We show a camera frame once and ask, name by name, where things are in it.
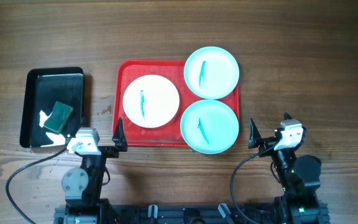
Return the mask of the green yellow sponge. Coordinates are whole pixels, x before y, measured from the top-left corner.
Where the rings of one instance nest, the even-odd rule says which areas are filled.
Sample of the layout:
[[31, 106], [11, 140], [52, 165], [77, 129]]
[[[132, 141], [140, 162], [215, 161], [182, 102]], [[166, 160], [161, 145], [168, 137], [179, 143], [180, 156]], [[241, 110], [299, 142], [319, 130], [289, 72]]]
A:
[[57, 101], [53, 106], [50, 116], [44, 122], [44, 128], [56, 134], [60, 134], [72, 112], [73, 108], [71, 106]]

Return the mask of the light blue plate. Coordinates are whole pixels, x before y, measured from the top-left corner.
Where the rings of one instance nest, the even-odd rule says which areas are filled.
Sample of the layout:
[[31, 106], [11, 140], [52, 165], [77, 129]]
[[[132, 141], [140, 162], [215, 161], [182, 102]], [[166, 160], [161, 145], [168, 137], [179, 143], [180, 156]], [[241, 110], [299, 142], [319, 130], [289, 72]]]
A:
[[180, 131], [193, 150], [203, 154], [219, 154], [235, 143], [239, 135], [239, 120], [225, 103], [199, 100], [183, 112]]
[[220, 47], [202, 47], [186, 60], [184, 79], [198, 97], [217, 100], [230, 94], [239, 81], [239, 65]]

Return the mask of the white plate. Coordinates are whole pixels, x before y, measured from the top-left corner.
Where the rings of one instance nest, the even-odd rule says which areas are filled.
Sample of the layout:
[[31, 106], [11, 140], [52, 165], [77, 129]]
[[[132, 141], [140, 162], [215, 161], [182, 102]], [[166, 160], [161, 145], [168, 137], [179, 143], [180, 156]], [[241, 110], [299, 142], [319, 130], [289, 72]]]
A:
[[176, 115], [180, 96], [175, 85], [160, 75], [144, 75], [129, 84], [122, 100], [126, 116], [143, 128], [157, 128]]

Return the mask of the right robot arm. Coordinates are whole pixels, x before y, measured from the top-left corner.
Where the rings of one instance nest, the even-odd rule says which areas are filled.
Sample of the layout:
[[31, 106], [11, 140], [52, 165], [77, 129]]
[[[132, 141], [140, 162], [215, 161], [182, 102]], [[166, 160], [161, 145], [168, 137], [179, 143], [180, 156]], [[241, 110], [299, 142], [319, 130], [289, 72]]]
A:
[[249, 148], [258, 148], [260, 157], [272, 158], [277, 179], [284, 194], [273, 203], [279, 223], [324, 223], [316, 190], [321, 186], [321, 160], [315, 156], [296, 156], [303, 144], [306, 128], [288, 113], [275, 134], [263, 138], [256, 124], [250, 120]]

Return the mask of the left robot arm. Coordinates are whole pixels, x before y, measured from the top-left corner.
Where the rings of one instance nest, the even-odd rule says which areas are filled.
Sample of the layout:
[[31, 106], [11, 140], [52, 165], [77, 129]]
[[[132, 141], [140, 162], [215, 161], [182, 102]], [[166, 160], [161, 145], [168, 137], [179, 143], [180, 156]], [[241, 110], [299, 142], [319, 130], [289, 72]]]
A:
[[120, 223], [117, 212], [109, 200], [101, 198], [107, 174], [106, 160], [118, 158], [127, 151], [124, 125], [120, 118], [112, 136], [112, 146], [98, 146], [99, 134], [95, 128], [80, 128], [67, 148], [81, 157], [79, 168], [67, 171], [62, 178], [66, 205], [57, 208], [54, 223]]

